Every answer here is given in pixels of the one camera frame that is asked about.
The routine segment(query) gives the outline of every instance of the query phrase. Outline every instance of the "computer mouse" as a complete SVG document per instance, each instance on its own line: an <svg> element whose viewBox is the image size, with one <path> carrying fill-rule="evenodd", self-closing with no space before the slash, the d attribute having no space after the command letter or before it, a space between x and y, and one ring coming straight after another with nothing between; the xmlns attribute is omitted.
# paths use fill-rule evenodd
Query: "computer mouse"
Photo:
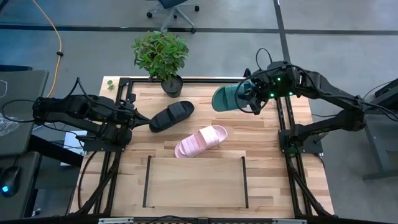
<svg viewBox="0 0 398 224"><path fill-rule="evenodd" d="M12 166L7 168L0 177L0 191L5 197L14 196L19 190L21 168Z"/></svg>

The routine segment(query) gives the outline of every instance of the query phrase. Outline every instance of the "green slide sandal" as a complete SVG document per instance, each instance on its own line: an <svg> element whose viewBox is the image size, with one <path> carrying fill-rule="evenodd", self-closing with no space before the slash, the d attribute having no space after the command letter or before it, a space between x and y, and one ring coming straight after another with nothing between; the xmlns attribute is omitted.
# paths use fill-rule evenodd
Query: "green slide sandal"
<svg viewBox="0 0 398 224"><path fill-rule="evenodd" d="M216 90L211 100L211 105L215 111L229 111L238 109L235 103L235 91L239 84L221 86ZM244 93L246 90L251 88L251 82L245 82L239 88L238 94ZM249 102L247 100L238 99L238 105L240 108L246 107Z"/></svg>

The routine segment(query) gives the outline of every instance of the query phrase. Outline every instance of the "wooden table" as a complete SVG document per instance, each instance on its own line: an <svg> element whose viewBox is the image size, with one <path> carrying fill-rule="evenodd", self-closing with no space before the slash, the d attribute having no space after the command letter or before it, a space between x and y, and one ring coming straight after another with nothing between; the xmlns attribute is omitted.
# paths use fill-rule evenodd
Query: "wooden table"
<svg viewBox="0 0 398 224"><path fill-rule="evenodd" d="M117 88L108 90L107 81L118 86L120 77L104 77L100 95L115 99ZM195 111L185 121L162 131L152 133L148 126L133 130L132 141L122 154L118 181L114 195L112 216L159 217L178 215L181 217L223 217L223 218L287 218L293 217L292 198L285 158L279 150L277 132L280 129L276 101L270 100L261 114L254 116L238 110L215 112L211 97L221 86L219 83L184 83L179 98L170 98L159 83L135 83L133 92L137 95L134 103L139 112L151 118L167 105L189 100ZM312 123L308 100L292 97L296 123ZM143 208L144 182L147 157L175 157L175 145L183 138L209 125L221 125L228 131L228 138L220 145L199 154L200 158L246 157L248 177L249 208ZM88 165L81 187L82 203L98 185L104 153L99 152ZM307 185L324 208L333 213L325 171L319 158L303 154ZM304 211L301 190L298 190L300 208ZM77 210L77 194L73 198L71 212ZM104 191L102 207L105 205L108 189Z"/></svg>

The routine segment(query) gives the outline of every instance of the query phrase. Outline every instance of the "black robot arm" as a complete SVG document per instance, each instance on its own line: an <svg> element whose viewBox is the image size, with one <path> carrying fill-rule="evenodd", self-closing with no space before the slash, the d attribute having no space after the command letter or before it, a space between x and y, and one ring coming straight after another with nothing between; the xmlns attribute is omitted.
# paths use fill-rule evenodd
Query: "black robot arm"
<svg viewBox="0 0 398 224"><path fill-rule="evenodd" d="M253 74L246 70L245 74L251 82L251 88L237 95L237 98L248 101L254 114L259 114L269 99L292 95L323 99L344 109L330 119L309 125L293 125L281 139L287 148L301 147L309 136L316 134L337 129L358 131L365 127L364 110L369 107L361 103L360 97L331 85L318 72L304 70L287 62L273 62L267 70L258 70Z"/></svg>
<svg viewBox="0 0 398 224"><path fill-rule="evenodd" d="M150 121L134 108L134 99L132 95L130 102L115 106L112 99L95 95L69 95L62 99L39 97L32 107L33 117L37 124L61 122L88 131L91 136L79 137L88 143L87 151L106 151L109 148L103 147L106 144L123 149L132 138L131 130Z"/></svg>

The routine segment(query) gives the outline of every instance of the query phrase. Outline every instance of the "yellow cable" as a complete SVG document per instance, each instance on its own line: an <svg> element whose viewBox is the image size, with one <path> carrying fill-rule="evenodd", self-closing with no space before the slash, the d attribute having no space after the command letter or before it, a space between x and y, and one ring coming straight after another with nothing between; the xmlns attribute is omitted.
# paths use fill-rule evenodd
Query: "yellow cable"
<svg viewBox="0 0 398 224"><path fill-rule="evenodd" d="M51 26L54 28L55 33L58 36L58 40L60 41L60 50L59 52L62 52L62 41L61 41L61 37L60 34L58 33L57 28L55 28L54 24L52 23L51 19L46 15L46 13L43 11L43 9L39 6L39 4L37 4L36 0L32 0L36 6L40 9L40 11L43 13L43 15L45 16L45 18L50 22ZM48 93L47 97L51 96L54 87L55 87L55 83L57 82L57 76L58 76L58 68L60 66L60 61L61 61L61 57L62 55L58 55L58 61L57 61L57 65L55 66L55 73L54 73L54 81L52 82L52 86L51 86L51 90Z"/></svg>

